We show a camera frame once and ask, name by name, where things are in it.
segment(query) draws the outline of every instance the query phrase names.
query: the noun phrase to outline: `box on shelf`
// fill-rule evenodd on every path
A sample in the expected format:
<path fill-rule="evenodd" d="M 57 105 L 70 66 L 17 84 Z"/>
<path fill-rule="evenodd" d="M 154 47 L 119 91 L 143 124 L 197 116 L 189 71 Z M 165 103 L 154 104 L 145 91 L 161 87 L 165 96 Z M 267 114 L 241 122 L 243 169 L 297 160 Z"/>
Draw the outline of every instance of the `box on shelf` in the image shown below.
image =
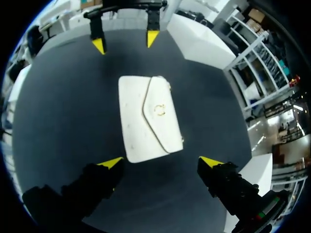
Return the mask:
<path fill-rule="evenodd" d="M 90 7 L 90 6 L 97 6 L 101 5 L 103 0 L 81 0 L 81 9 Z"/>
<path fill-rule="evenodd" d="M 101 5 L 103 3 L 103 0 L 94 0 L 94 5 Z"/>
<path fill-rule="evenodd" d="M 258 23 L 261 23 L 265 17 L 264 13 L 254 8 L 249 12 L 248 16 Z"/>
<path fill-rule="evenodd" d="M 254 32 L 258 32 L 261 29 L 261 25 L 255 22 L 253 19 L 249 19 L 246 25 L 250 27 L 250 29 L 252 29 Z"/>

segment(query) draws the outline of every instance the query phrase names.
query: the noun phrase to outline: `floor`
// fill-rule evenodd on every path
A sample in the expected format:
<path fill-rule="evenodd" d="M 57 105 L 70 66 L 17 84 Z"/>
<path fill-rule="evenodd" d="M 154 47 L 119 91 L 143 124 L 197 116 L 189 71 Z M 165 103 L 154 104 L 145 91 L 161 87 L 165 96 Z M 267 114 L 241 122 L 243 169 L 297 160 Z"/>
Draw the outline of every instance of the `floor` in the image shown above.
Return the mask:
<path fill-rule="evenodd" d="M 221 70 L 184 60 L 168 32 L 149 50 L 143 30 L 106 36 L 105 56 L 85 35 L 46 50 L 34 62 L 14 114 L 13 159 L 21 191 L 48 184 L 59 192 L 87 163 L 125 155 L 118 78 L 162 75 L 172 86 L 184 150 L 126 163 L 127 175 L 114 195 L 84 222 L 119 233 L 222 232 L 225 208 L 209 195 L 196 166 L 201 155 L 240 168 L 251 158 L 230 83 Z"/>

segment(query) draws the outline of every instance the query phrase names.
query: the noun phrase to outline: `white wall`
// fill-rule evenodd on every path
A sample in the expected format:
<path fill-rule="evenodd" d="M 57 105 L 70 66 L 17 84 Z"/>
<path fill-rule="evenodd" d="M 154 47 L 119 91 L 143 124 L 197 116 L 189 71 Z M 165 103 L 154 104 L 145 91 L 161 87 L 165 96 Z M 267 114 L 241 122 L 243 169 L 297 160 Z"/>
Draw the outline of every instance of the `white wall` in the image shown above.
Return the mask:
<path fill-rule="evenodd" d="M 311 134 L 280 146 L 280 154 L 285 155 L 286 164 L 301 161 L 302 157 L 310 156 Z"/>

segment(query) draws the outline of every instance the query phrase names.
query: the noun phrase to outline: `ceiling light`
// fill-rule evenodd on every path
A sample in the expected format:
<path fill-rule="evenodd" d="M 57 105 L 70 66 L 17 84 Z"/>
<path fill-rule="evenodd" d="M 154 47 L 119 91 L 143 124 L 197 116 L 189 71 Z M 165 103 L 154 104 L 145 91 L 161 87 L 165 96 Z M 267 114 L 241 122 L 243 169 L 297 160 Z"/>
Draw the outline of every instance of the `ceiling light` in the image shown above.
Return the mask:
<path fill-rule="evenodd" d="M 262 136 L 262 137 L 259 139 L 257 145 L 259 145 L 259 144 L 263 141 L 263 139 L 264 139 L 264 136 Z"/>
<path fill-rule="evenodd" d="M 251 127 L 249 127 L 248 129 L 247 129 L 247 131 L 250 131 L 251 129 L 253 129 L 253 128 L 255 128 L 257 125 L 259 125 L 260 124 L 260 121 L 258 121 L 256 124 L 254 124 L 254 125 L 252 125 Z"/>
<path fill-rule="evenodd" d="M 294 105 L 294 108 L 296 108 L 296 109 L 298 109 L 298 110 L 300 110 L 300 111 L 303 111 L 303 108 L 300 107 L 300 106 Z"/>

